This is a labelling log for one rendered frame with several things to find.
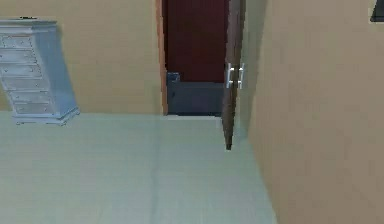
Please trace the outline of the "brown wooden room door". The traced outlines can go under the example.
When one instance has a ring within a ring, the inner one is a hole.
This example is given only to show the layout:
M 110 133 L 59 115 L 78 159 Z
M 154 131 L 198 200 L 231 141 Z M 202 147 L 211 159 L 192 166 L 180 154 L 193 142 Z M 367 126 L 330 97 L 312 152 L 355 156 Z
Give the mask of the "brown wooden room door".
M 235 70 L 232 73 L 233 84 L 229 88 L 226 88 L 224 83 L 223 92 L 223 110 L 221 119 L 227 150 L 232 149 L 238 91 L 237 82 L 242 56 L 245 8 L 246 0 L 229 0 L 225 63 L 231 63 Z

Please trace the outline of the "white chest of drawers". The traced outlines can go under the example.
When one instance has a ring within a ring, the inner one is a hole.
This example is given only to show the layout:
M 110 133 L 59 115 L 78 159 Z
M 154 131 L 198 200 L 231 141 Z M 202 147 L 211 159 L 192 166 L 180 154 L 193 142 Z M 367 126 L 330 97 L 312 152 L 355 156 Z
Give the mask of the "white chest of drawers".
M 15 123 L 64 125 L 80 113 L 52 20 L 0 20 L 0 83 Z

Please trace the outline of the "black framed wall picture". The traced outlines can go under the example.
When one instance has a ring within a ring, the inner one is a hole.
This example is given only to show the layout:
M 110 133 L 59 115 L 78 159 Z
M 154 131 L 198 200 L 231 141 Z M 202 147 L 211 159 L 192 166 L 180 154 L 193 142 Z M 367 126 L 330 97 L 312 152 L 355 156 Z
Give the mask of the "black framed wall picture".
M 384 22 L 384 0 L 376 0 L 373 8 L 371 22 Z

